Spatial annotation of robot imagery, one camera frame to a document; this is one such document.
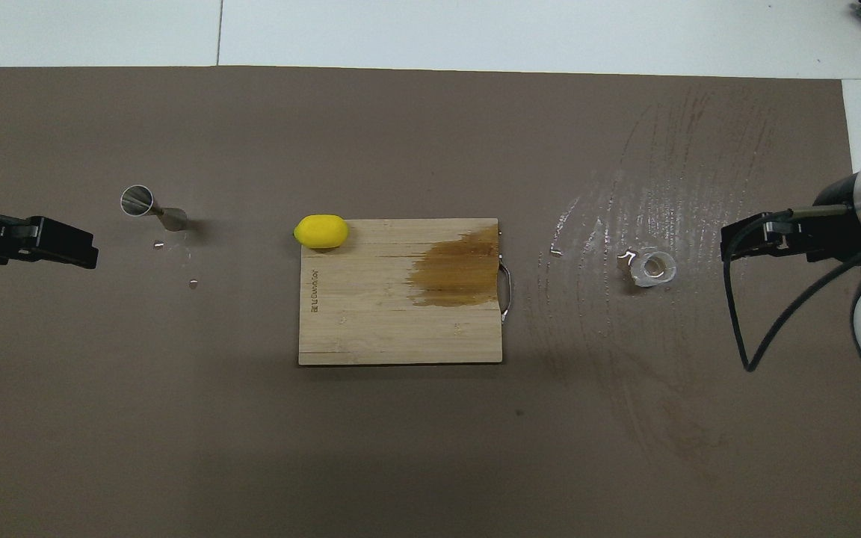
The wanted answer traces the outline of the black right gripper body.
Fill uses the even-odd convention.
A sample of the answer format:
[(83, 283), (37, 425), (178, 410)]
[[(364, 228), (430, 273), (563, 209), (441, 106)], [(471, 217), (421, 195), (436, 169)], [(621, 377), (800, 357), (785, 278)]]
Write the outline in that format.
[[(824, 188), (813, 205), (841, 205), (854, 208), (857, 175), (834, 182)], [(861, 253), (861, 222), (854, 211), (834, 217), (811, 217), (800, 222), (800, 236), (793, 246), (808, 262), (837, 259), (840, 262)]]

